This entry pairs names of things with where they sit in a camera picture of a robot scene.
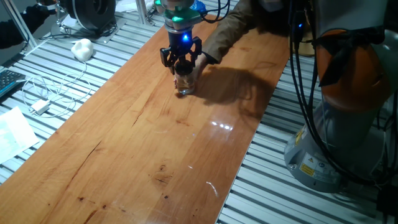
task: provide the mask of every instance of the wooden tabletop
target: wooden tabletop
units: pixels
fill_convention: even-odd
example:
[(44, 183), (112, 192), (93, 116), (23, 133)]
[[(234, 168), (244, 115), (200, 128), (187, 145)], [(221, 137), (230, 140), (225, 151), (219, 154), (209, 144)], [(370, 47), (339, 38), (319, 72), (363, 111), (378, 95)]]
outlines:
[[(195, 26), (205, 40), (215, 24)], [(161, 28), (0, 186), (0, 223), (214, 223), (288, 59), (246, 34), (175, 95)]]

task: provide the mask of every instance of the white paper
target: white paper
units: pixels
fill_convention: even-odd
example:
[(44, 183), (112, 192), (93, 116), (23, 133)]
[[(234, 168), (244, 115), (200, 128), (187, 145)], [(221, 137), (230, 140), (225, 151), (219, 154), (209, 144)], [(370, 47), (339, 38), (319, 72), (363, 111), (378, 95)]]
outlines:
[(0, 115), (0, 164), (38, 143), (18, 107)]
[(70, 15), (68, 14), (66, 16), (66, 18), (64, 18), (64, 20), (62, 21), (63, 25), (68, 26), (68, 27), (73, 27), (76, 23), (77, 20), (76, 19), (72, 19), (72, 17), (70, 17)]
[[(145, 0), (147, 10), (154, 5), (153, 0)], [(121, 0), (116, 5), (116, 12), (134, 12), (137, 11), (136, 0)]]

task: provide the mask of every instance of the metal pole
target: metal pole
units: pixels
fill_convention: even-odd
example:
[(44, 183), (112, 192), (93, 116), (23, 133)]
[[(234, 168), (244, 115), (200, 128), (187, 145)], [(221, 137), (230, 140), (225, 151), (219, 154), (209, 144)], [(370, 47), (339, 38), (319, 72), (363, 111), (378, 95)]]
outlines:
[(147, 14), (147, 7), (145, 4), (145, 0), (136, 0), (137, 3), (137, 11), (138, 11), (138, 23), (143, 24), (143, 25), (149, 25), (153, 26), (154, 23), (152, 20), (148, 17)]
[(13, 1), (1, 0), (1, 2), (4, 8), (7, 10), (8, 14), (10, 15), (11, 19), (14, 21), (22, 37), (25, 39), (26, 42), (28, 42), (30, 47), (35, 48), (37, 46), (36, 41), (33, 38), (33, 35), (30, 33), (30, 30), (27, 28), (25, 21), (19, 14), (19, 11), (17, 10), (17, 7), (13, 3)]

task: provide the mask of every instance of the white power adapter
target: white power adapter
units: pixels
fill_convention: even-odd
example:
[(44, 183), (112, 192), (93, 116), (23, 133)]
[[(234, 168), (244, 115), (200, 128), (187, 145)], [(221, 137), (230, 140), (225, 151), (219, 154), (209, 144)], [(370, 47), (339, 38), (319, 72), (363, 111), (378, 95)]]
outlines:
[(50, 102), (49, 100), (47, 101), (39, 100), (38, 102), (30, 106), (31, 108), (30, 112), (32, 114), (42, 115), (44, 112), (46, 112), (49, 109), (50, 106), (49, 102)]

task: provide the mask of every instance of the person's arm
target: person's arm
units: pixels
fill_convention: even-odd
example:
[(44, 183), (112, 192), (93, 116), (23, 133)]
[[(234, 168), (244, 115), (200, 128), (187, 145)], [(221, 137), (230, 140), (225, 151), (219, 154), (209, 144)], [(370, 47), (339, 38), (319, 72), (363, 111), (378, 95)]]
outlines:
[[(44, 23), (44, 20), (48, 18), (49, 12), (43, 11), (36, 5), (26, 8), (26, 13), (21, 13), (21, 16), (30, 32), (34, 33)], [(0, 22), (0, 49), (18, 45), (22, 41), (24, 41), (24, 38), (13, 20)]]
[(240, 0), (235, 8), (218, 23), (217, 28), (203, 44), (203, 53), (206, 58), (199, 57), (199, 62), (220, 63), (228, 50), (254, 22), (253, 18), (250, 0)]

